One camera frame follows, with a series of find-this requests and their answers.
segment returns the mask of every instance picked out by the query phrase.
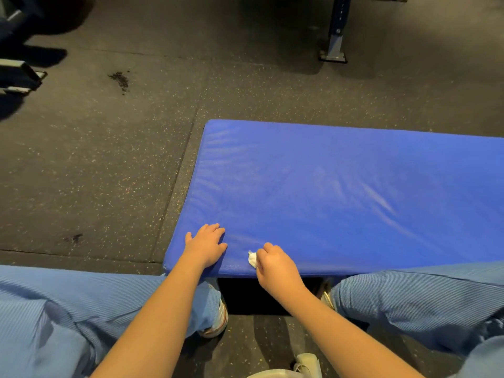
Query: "hand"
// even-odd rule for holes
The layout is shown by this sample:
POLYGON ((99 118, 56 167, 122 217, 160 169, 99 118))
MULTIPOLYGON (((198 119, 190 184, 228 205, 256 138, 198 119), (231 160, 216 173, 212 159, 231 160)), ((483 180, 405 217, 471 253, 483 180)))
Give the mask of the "hand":
POLYGON ((277 245, 257 251, 256 272, 259 284, 287 310, 291 299, 307 291, 294 261, 277 245))
POLYGON ((226 230, 219 228, 219 224, 205 224, 193 238, 192 234, 186 234, 186 248, 182 256, 192 259, 194 263, 202 263, 202 267, 210 267, 215 264, 227 248, 226 243, 219 244, 221 236, 226 230))

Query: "floor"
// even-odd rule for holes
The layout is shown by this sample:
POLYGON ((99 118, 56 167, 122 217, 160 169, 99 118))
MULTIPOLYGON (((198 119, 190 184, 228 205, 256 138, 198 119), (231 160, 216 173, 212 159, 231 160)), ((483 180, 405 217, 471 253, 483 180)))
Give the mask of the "floor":
MULTIPOLYGON (((504 0, 352 0, 346 65, 316 58, 332 0, 42 2, 53 23, 4 49, 48 75, 0 96, 3 264, 160 273, 212 118, 504 136, 504 0)), ((369 331, 426 377, 460 366, 369 331)), ((222 339, 187 341, 176 376, 306 351, 337 376, 293 318, 231 316, 222 339)))

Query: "blue pants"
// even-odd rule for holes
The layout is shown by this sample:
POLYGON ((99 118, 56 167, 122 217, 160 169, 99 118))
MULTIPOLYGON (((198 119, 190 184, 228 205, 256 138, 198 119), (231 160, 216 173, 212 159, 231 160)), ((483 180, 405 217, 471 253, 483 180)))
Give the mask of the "blue pants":
MULTIPOLYGON (((0 377, 90 375, 163 280, 0 266, 0 377)), ((219 302, 198 286, 187 336, 218 320, 219 302)))
POLYGON ((345 317, 469 356, 459 377, 501 377, 504 371, 503 261, 356 275, 336 285, 331 299, 345 317))

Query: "crumpled white tissue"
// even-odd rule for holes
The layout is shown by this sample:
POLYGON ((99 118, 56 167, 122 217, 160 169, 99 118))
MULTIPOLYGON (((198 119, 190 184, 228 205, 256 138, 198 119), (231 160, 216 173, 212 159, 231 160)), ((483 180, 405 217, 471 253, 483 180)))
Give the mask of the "crumpled white tissue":
POLYGON ((252 252, 249 250, 249 264, 254 268, 257 268, 257 252, 252 252))

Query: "foot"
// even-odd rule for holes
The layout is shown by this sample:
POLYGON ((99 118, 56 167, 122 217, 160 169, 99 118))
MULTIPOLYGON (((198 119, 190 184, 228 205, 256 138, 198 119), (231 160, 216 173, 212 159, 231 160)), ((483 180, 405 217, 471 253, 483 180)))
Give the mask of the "foot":
POLYGON ((213 326, 211 328, 199 331, 198 334, 203 338, 214 338, 219 336, 226 329, 227 318, 227 308, 221 300, 219 304, 219 314, 213 326))
POLYGON ((333 302, 331 301, 331 296, 329 295, 329 293, 324 292, 324 294, 320 298, 320 301, 322 301, 325 305, 330 307, 332 310, 334 310, 334 311, 336 310, 334 308, 333 302))

